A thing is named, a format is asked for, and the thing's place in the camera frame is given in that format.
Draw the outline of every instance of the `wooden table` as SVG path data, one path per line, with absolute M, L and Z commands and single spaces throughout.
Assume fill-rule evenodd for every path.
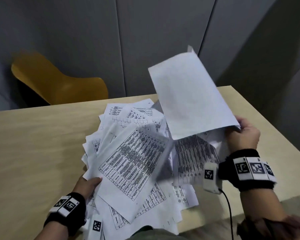
M 220 93 L 234 114 L 261 131 L 258 151 L 271 165 L 281 201 L 300 195 L 300 152 L 231 86 Z M 157 95 L 123 97 L 0 112 L 0 239 L 33 239 L 48 210 L 84 173 L 85 136 L 95 132 L 107 103 L 132 103 Z M 239 192 L 224 182 L 233 215 L 243 213 Z M 184 232 L 229 217 L 223 195 L 195 187 L 199 206 L 182 211 Z

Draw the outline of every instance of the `right hand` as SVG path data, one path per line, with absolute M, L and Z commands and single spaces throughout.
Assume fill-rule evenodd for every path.
M 246 118 L 235 116 L 241 126 L 241 131 L 227 127 L 225 136 L 231 153 L 242 149 L 257 149 L 260 138 L 260 130 L 254 127 Z

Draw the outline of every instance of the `left hand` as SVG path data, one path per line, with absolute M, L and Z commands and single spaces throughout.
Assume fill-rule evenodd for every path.
M 102 181 L 102 177 L 94 177 L 90 180 L 85 180 L 82 176 L 77 181 L 75 187 L 72 192 L 76 192 L 81 194 L 85 200 L 87 200 L 91 195 L 95 188 Z

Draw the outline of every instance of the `white sensor device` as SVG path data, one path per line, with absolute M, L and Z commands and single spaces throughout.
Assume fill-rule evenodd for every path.
M 221 194 L 219 189 L 222 190 L 222 180 L 218 177 L 219 164 L 206 162 L 203 169 L 203 189 L 214 194 Z

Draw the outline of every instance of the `pile of papers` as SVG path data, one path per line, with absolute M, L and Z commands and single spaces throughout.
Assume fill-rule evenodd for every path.
M 180 212 L 198 205 L 192 184 L 203 184 L 204 164 L 229 154 L 224 127 L 239 126 L 191 48 L 149 73 L 160 102 L 108 104 L 83 144 L 83 177 L 103 178 L 87 207 L 87 218 L 103 218 L 102 239 L 146 225 L 178 234 Z
M 83 177 L 103 178 L 87 218 L 94 211 L 102 215 L 105 239 L 129 238 L 146 225 L 178 234 L 181 210 L 198 200 L 192 185 L 172 185 L 174 143 L 164 115 L 146 99 L 108 104 L 99 118 L 99 129 L 83 144 L 88 169 Z

